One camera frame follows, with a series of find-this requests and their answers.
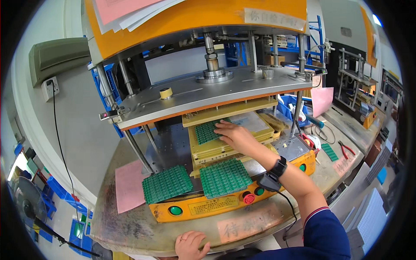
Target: orange machine top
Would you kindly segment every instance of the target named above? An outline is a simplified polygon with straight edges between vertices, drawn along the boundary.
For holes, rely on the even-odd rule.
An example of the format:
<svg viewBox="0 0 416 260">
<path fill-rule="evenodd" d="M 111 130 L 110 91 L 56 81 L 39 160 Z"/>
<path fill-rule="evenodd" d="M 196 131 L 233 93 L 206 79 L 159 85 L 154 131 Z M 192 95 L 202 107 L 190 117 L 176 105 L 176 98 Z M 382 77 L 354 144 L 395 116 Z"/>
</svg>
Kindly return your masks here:
<svg viewBox="0 0 416 260">
<path fill-rule="evenodd" d="M 277 12 L 303 21 L 307 20 L 306 0 L 233 0 L 228 2 L 223 0 L 186 0 L 159 13 L 132 32 L 125 29 L 114 33 L 110 30 L 102 35 L 92 1 L 85 0 L 85 9 L 98 50 L 103 59 L 149 39 L 173 32 L 224 25 L 261 25 L 246 22 L 244 8 Z M 305 32 L 305 26 L 303 26 L 303 30 L 271 24 L 265 24 L 264 26 Z"/>
</svg>

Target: electric fan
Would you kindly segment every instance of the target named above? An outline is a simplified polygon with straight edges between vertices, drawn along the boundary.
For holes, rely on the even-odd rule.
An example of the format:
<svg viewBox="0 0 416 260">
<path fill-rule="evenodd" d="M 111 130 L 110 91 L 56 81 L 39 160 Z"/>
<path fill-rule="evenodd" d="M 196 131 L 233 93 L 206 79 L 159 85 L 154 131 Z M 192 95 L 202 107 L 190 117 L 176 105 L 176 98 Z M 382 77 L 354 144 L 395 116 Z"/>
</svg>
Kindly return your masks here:
<svg viewBox="0 0 416 260">
<path fill-rule="evenodd" d="M 68 244 L 72 248 L 91 254 L 94 260 L 107 260 L 108 253 L 101 250 L 94 253 L 85 250 L 71 242 L 67 242 L 62 236 L 45 224 L 47 213 L 46 205 L 42 200 L 40 189 L 25 177 L 18 177 L 12 183 L 12 196 L 22 221 L 30 228 L 33 224 L 43 229 L 46 233 L 56 237 L 61 244 Z"/>
</svg>

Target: nut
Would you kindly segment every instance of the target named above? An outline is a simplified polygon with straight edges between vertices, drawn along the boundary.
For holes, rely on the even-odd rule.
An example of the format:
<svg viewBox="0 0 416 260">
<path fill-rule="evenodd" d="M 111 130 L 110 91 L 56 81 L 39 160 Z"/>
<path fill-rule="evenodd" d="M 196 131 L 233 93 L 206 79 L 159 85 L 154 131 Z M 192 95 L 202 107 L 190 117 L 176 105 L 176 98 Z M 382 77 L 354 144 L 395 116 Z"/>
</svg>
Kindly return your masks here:
<svg viewBox="0 0 416 260">
<path fill-rule="evenodd" d="M 218 54 L 211 53 L 211 54 L 205 54 L 205 59 L 216 59 L 218 57 Z"/>
</svg>

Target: warning label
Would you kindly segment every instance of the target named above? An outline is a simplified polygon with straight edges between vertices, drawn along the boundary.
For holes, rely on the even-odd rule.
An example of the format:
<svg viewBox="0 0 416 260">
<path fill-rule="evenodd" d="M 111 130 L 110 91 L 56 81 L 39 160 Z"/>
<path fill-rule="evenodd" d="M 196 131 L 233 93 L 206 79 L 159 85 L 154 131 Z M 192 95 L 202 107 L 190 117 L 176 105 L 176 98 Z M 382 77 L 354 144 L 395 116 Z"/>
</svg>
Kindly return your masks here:
<svg viewBox="0 0 416 260">
<path fill-rule="evenodd" d="M 225 208 L 238 206 L 238 198 L 235 196 L 215 198 L 208 201 L 189 204 L 189 210 L 192 215 L 199 215 Z"/>
</svg>

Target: human hand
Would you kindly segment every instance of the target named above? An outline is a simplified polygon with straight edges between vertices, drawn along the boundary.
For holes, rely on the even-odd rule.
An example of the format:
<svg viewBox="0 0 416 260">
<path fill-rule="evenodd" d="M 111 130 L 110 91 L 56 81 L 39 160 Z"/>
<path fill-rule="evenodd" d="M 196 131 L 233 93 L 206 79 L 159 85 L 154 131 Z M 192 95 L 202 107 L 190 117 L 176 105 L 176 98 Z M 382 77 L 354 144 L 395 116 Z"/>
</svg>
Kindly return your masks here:
<svg viewBox="0 0 416 260">
<path fill-rule="evenodd" d="M 188 231 L 176 238 L 175 252 L 179 260 L 201 260 L 209 251 L 210 243 L 206 243 L 203 249 L 198 249 L 206 235 L 200 231 Z"/>
<path fill-rule="evenodd" d="M 257 142 L 249 130 L 242 126 L 221 120 L 220 124 L 215 124 L 218 129 L 216 134 L 222 134 L 220 140 L 229 144 L 234 150 L 241 154 L 255 158 L 259 151 L 264 149 L 264 145 Z"/>
</svg>

